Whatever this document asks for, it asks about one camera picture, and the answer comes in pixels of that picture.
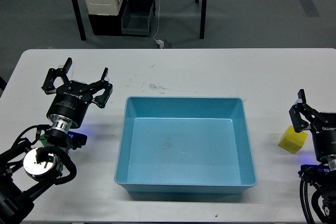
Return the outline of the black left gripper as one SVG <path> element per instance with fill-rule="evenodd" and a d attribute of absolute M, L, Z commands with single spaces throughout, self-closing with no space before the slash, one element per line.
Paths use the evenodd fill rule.
<path fill-rule="evenodd" d="M 86 83 L 70 82 L 67 77 L 71 65 L 72 59 L 69 57 L 62 67 L 50 68 L 42 90 L 46 94 L 56 94 L 46 117 L 52 121 L 56 116 L 63 116 L 72 121 L 71 128 L 80 128 L 90 102 L 101 109 L 105 108 L 112 94 L 113 85 L 109 82 L 108 68 L 105 67 L 100 80 L 89 84 L 89 91 L 84 92 Z M 54 82 L 58 77 L 62 79 L 63 85 L 56 88 Z"/>

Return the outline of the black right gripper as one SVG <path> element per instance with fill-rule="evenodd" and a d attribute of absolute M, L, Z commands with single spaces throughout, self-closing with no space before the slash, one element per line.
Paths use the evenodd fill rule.
<path fill-rule="evenodd" d="M 307 104 L 304 89 L 300 89 L 289 115 L 296 133 L 311 131 L 317 161 L 335 156 L 335 113 L 321 113 L 321 120 L 320 113 Z"/>

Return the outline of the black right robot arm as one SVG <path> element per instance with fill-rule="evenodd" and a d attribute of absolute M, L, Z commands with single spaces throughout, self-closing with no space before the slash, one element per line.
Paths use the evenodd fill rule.
<path fill-rule="evenodd" d="M 296 133 L 310 131 L 318 165 L 301 165 L 300 203 L 307 223 L 315 223 L 312 211 L 322 223 L 335 223 L 335 113 L 318 112 L 306 102 L 305 91 L 289 115 Z"/>

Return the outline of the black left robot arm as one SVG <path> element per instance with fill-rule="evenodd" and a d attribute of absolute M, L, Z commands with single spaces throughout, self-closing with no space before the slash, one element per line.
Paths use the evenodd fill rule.
<path fill-rule="evenodd" d="M 68 153 L 83 147 L 88 137 L 75 130 L 90 104 L 106 106 L 113 85 L 107 68 L 91 84 L 69 80 L 71 65 L 68 58 L 62 67 L 50 68 L 42 86 L 46 94 L 55 95 L 46 114 L 51 123 L 28 127 L 1 153 L 1 223 L 21 223 L 40 195 L 76 177 L 77 168 Z"/>

